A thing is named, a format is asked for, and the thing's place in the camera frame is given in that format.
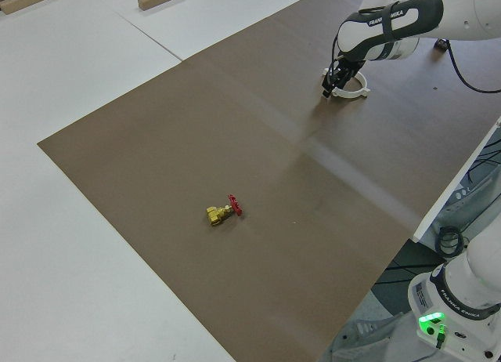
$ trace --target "brown mat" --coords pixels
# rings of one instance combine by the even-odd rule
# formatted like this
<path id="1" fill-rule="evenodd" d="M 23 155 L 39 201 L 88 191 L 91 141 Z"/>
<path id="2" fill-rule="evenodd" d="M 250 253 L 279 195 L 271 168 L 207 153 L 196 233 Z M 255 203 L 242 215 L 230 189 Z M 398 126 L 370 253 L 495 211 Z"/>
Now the brown mat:
<path id="1" fill-rule="evenodd" d="M 360 1 L 302 0 L 40 143 L 239 362 L 315 361 L 499 116 L 432 41 L 321 99 Z M 244 217 L 211 227 L 228 193 Z"/>

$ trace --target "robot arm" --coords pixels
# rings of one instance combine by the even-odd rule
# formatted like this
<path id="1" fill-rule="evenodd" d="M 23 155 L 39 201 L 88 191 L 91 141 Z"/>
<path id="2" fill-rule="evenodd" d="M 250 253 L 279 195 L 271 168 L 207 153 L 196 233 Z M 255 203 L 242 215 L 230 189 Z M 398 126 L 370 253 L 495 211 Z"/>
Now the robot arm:
<path id="1" fill-rule="evenodd" d="M 351 14 L 337 32 L 323 95 L 329 97 L 334 88 L 342 89 L 367 60 L 409 56 L 421 37 L 456 40 L 501 37 L 497 1 L 364 0 L 361 9 Z"/>

